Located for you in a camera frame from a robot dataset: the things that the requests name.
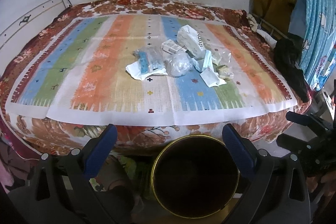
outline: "black bucket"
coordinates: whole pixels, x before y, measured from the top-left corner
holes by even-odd
[[[170,143],[151,173],[158,202],[184,218],[222,210],[235,194],[238,180],[238,168],[225,145],[206,135],[188,135]]]

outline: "black cloth on bed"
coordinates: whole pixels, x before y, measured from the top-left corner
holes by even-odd
[[[301,50],[286,38],[280,39],[274,48],[274,64],[296,92],[302,102],[308,102],[308,90],[303,70],[296,68],[295,63],[301,57]]]

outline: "blue curtain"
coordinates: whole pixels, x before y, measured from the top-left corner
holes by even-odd
[[[306,32],[299,63],[312,89],[320,90],[335,66],[336,0],[306,0]]]

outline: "pile of trash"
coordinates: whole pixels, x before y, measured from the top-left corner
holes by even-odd
[[[138,61],[128,65],[126,71],[134,79],[145,80],[150,75],[180,77],[194,66],[208,87],[224,85],[225,80],[233,79],[229,51],[212,52],[189,25],[179,29],[176,40],[177,43],[171,39],[163,42],[161,48],[142,47],[136,50],[134,54]],[[165,59],[161,50],[171,56]]]

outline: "colorful striped mat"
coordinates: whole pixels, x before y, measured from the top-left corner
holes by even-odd
[[[143,46],[196,29],[213,51],[232,53],[234,78],[208,88],[199,72],[134,80],[125,71]],[[6,111],[76,124],[170,126],[224,122],[297,104],[283,77],[234,27],[161,15],[76,18],[17,78]]]

